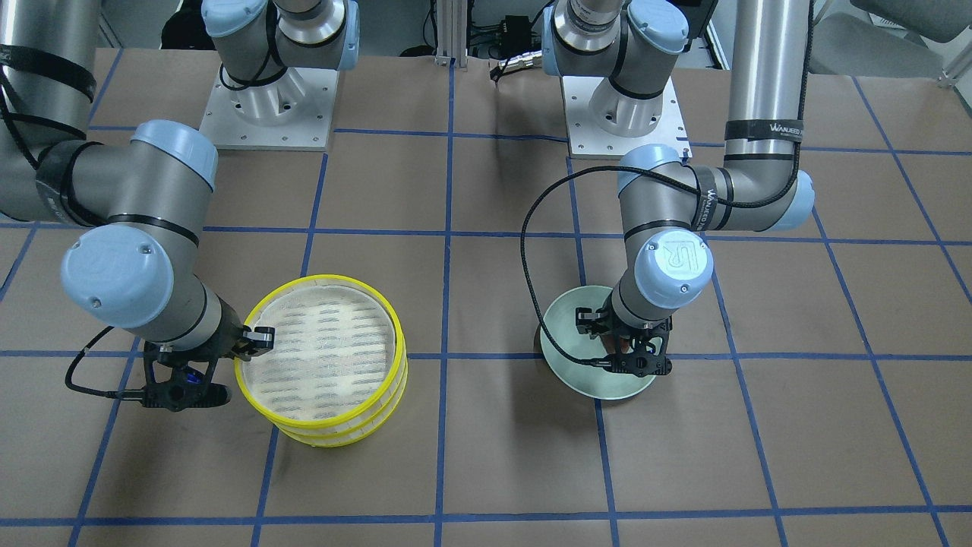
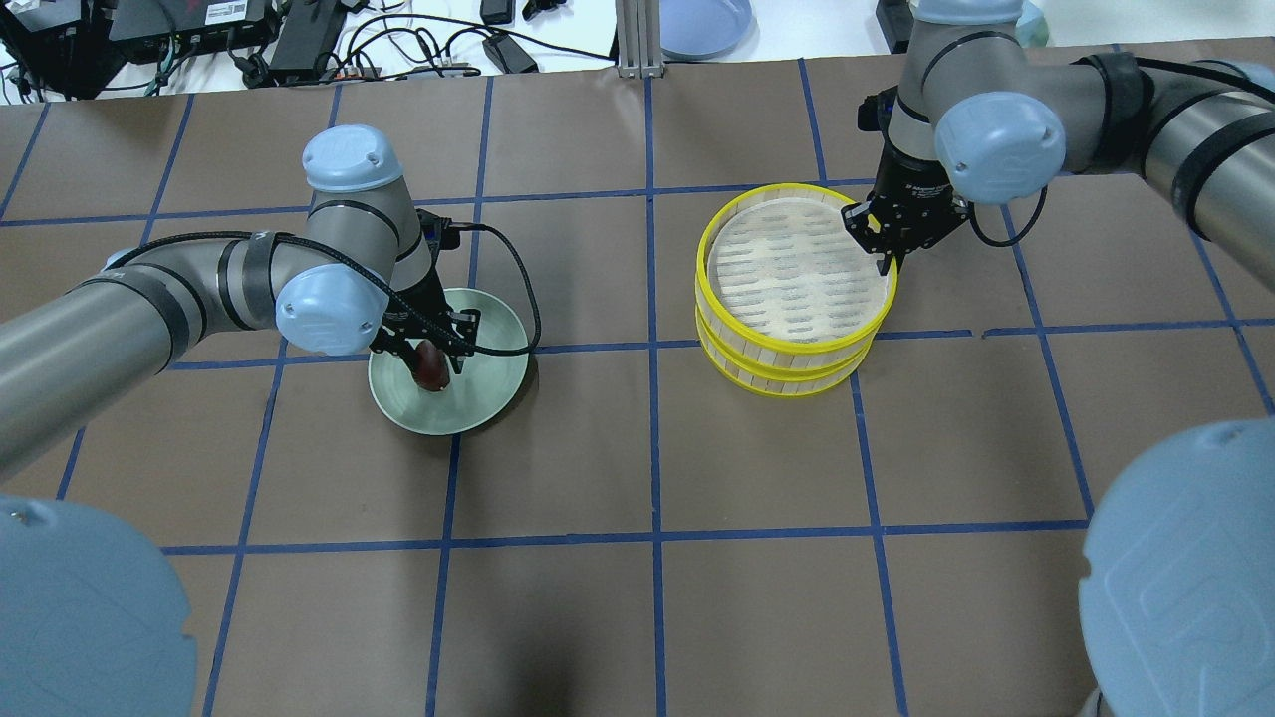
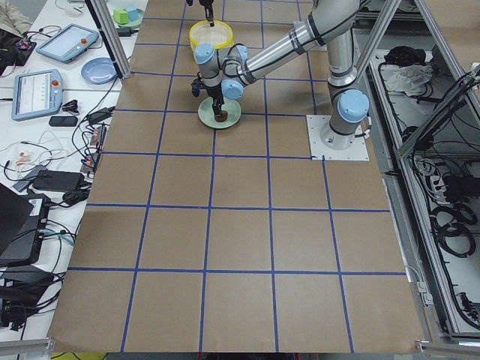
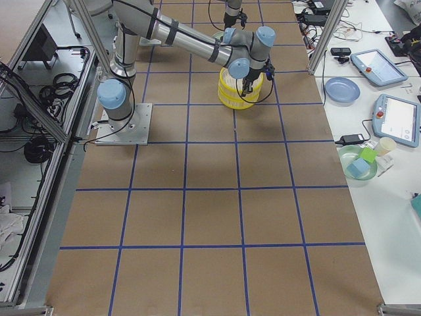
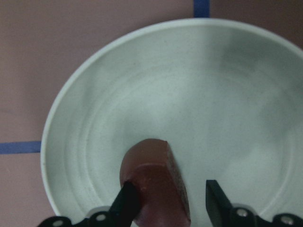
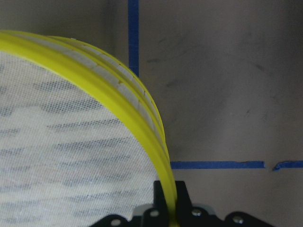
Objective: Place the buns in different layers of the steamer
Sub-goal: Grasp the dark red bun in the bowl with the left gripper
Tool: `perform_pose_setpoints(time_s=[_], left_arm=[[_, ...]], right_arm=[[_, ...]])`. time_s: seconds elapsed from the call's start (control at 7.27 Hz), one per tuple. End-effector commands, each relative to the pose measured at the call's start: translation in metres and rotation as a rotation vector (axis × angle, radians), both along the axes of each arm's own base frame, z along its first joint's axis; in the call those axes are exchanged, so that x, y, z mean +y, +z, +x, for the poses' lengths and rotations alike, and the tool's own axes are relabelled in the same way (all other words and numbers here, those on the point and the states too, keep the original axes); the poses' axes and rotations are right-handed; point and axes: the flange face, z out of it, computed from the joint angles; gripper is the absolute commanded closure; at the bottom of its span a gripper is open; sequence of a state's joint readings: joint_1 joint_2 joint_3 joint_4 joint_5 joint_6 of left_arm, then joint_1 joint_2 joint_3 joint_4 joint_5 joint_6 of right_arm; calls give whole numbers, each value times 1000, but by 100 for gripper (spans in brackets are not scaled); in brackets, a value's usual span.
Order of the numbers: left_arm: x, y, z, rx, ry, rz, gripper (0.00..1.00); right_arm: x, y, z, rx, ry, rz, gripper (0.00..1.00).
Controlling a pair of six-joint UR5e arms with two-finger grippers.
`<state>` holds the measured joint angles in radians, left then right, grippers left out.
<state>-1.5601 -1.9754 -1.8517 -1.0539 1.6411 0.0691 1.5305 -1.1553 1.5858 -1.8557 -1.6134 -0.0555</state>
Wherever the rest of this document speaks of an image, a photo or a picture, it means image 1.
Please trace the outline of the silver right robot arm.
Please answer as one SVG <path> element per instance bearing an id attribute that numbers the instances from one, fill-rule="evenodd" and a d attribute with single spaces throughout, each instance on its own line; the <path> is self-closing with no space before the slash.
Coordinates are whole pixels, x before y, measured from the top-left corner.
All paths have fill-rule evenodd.
<path id="1" fill-rule="evenodd" d="M 194 274 L 215 193 L 218 153 L 200 131 L 150 120 L 128 145 L 87 137 L 95 100 L 97 1 L 2 3 L 2 217 L 83 227 L 60 264 L 80 308 L 144 341 L 146 384 L 69 389 L 179 412 L 230 401 L 216 384 L 222 358 L 274 346 L 270 327 L 245 325 Z"/>

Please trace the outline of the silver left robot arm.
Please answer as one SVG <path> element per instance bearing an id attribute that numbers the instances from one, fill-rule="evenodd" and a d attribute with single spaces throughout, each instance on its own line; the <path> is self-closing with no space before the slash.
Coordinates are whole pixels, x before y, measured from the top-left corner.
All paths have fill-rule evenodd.
<path id="1" fill-rule="evenodd" d="M 577 331 L 604 349 L 578 357 L 545 320 L 542 338 L 566 360 L 615 374 L 664 376 L 671 315 L 714 273 L 707 231 L 787 231 L 809 217 L 811 177 L 799 169 L 812 1 L 740 1 L 721 166 L 685 165 L 674 147 L 646 144 L 617 174 L 627 269 L 600 308 L 573 312 Z M 611 134 L 642 134 L 690 41 L 667 1 L 555 1 L 544 11 L 544 71 L 600 77 L 594 100 Z"/>

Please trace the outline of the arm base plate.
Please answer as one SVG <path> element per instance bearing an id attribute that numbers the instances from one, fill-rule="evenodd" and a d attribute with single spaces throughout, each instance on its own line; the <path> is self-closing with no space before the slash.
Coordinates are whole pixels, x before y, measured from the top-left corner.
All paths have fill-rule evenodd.
<path id="1" fill-rule="evenodd" d="M 647 144 L 693 156 L 673 80 L 649 100 L 622 96 L 606 77 L 563 76 L 561 87 L 570 158 L 619 159 Z"/>
<path id="2" fill-rule="evenodd" d="M 220 71 L 199 131 L 219 150 L 326 152 L 339 76 L 291 67 L 271 84 L 240 90 Z"/>

